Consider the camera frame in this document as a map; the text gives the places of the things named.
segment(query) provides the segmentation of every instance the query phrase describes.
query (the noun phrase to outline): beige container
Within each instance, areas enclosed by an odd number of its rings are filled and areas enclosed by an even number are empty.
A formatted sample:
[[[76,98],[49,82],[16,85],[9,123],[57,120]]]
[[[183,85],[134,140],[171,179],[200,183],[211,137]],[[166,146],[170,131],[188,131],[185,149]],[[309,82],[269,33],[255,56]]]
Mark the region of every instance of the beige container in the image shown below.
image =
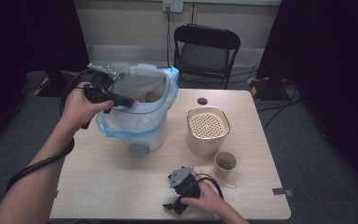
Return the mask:
[[[196,155],[212,156],[229,133],[227,117],[218,107],[205,106],[187,114],[187,146]]]

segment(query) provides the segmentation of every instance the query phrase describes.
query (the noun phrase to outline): hand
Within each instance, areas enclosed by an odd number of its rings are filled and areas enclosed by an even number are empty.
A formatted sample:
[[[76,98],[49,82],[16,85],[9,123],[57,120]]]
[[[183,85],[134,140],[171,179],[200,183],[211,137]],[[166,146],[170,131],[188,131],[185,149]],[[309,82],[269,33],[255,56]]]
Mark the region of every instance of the hand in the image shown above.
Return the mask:
[[[200,179],[200,176],[196,172],[193,171],[191,174],[196,178],[196,180]],[[207,212],[218,214],[220,210],[219,208],[223,204],[226,204],[226,202],[212,189],[209,184],[200,181],[199,188],[201,191],[199,199],[182,198],[181,203],[194,205]]]
[[[77,89],[73,89],[65,101],[65,107],[62,112],[60,122],[65,122],[69,127],[79,130],[83,124],[86,124],[94,116],[103,110],[110,109],[113,101],[105,101],[99,104],[92,104],[84,95],[84,86],[87,82],[81,82]]]
[[[191,172],[196,178],[200,176],[196,172]],[[226,203],[209,184],[200,181],[199,187],[201,195],[199,199],[195,198],[182,198],[181,203],[197,206],[206,212],[215,213],[220,216],[226,224],[249,224],[245,218],[241,216],[231,205]]]

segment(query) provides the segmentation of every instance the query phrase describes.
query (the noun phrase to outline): plastic bag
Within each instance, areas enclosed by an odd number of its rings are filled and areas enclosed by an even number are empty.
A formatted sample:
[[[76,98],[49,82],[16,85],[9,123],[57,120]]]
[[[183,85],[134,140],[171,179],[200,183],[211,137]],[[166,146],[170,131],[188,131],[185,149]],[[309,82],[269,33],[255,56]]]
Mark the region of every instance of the plastic bag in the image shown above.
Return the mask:
[[[179,71],[176,68],[157,69],[155,65],[138,64],[136,67],[129,67],[123,70],[123,78],[130,79],[127,84],[119,80],[112,88],[114,93],[134,99],[142,98],[148,91],[157,91],[157,94],[161,95],[165,92],[166,86],[154,81],[147,81],[149,76],[161,71],[167,75],[168,80],[166,81],[170,82],[165,103],[159,109],[150,113],[133,114],[117,110],[114,107],[109,114],[99,113],[96,122],[105,137],[146,137],[159,128],[167,110],[171,108],[176,99],[179,89],[176,84]]]

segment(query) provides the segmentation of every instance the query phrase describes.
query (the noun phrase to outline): wooden table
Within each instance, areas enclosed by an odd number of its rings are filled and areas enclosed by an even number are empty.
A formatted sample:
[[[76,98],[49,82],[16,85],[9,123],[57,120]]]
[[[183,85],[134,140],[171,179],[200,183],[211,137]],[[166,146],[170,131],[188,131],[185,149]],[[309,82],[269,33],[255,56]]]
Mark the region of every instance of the wooden table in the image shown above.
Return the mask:
[[[231,131],[220,150],[233,153],[237,166],[228,179],[213,174],[213,158],[194,155],[186,146],[186,116],[210,106],[226,114]],[[181,166],[195,166],[217,180],[226,201],[247,219],[287,219],[291,216],[255,104],[248,91],[180,89],[168,111],[163,145],[147,156],[129,153],[121,139],[104,137],[95,121],[75,136],[74,151],[66,158],[51,218],[214,220],[215,214],[189,206],[179,216],[162,207],[177,198],[167,176]]]

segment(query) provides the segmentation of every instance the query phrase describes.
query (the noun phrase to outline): black chair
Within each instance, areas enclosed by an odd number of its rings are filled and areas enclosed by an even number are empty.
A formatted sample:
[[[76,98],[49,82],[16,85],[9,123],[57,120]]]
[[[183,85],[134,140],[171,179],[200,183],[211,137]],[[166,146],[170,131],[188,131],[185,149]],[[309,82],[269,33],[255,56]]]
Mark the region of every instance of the black chair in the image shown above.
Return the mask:
[[[179,70],[181,77],[185,73],[219,78],[222,84],[225,82],[224,89],[227,88],[235,56],[241,45],[236,34],[226,29],[188,24],[178,27],[173,38],[173,66]]]

